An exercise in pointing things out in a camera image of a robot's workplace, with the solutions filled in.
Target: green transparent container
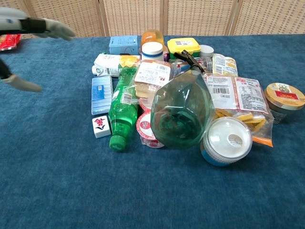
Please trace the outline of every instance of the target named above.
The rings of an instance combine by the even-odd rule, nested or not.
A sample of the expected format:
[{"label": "green transparent container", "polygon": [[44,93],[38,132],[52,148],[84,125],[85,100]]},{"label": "green transparent container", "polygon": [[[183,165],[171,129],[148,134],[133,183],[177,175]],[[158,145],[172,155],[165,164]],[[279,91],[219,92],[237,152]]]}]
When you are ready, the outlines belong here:
[{"label": "green transparent container", "polygon": [[184,149],[200,143],[213,116],[214,106],[202,72],[192,66],[157,91],[151,128],[165,146]]},{"label": "green transparent container", "polygon": [[121,151],[126,148],[127,138],[137,121],[138,105],[132,104],[132,98],[135,98],[135,90],[132,88],[128,92],[125,91],[136,72],[137,67],[123,67],[118,85],[113,92],[109,111],[112,129],[109,147],[113,150]]}]

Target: gold tin lid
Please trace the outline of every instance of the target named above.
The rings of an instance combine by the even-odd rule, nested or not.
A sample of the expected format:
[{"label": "gold tin lid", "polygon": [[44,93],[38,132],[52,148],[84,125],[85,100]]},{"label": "gold tin lid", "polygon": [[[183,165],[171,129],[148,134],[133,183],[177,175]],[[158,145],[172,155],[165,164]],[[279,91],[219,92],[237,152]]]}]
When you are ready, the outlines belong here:
[{"label": "gold tin lid", "polygon": [[266,99],[273,105],[285,110],[300,110],[305,105],[304,94],[293,86],[272,83],[265,90]]}]

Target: blue pill box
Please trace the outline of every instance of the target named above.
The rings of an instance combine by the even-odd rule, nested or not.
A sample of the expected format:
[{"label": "blue pill box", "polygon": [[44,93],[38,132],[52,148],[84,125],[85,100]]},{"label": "blue pill box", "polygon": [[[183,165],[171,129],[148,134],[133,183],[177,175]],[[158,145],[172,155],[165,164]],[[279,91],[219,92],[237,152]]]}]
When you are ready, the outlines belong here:
[{"label": "blue pill box", "polygon": [[113,55],[138,55],[138,36],[132,35],[111,37],[109,43],[109,52]]},{"label": "blue pill box", "polygon": [[111,76],[92,79],[91,113],[100,115],[108,113],[112,102],[113,88]]}]

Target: red packet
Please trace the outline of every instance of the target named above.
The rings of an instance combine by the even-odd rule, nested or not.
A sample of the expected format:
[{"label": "red packet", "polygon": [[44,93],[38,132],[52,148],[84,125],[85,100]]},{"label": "red packet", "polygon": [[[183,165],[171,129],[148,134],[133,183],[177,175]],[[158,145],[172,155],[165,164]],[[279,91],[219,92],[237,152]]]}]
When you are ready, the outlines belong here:
[{"label": "red packet", "polygon": [[20,37],[20,34],[2,35],[0,37],[0,51],[15,49],[20,41]]}]

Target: robotic hand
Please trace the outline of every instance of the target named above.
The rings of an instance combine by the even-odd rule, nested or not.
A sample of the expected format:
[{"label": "robotic hand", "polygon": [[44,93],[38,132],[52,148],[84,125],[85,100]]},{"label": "robotic hand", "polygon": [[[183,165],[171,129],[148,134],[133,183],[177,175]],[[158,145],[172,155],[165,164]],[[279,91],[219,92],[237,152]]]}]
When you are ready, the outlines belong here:
[{"label": "robotic hand", "polygon": [[[32,33],[39,37],[63,38],[70,41],[74,32],[65,24],[50,19],[28,18],[27,15],[13,8],[0,8],[0,35]],[[37,84],[22,80],[12,74],[5,63],[0,59],[0,78],[16,89],[31,92],[41,92]]]}]

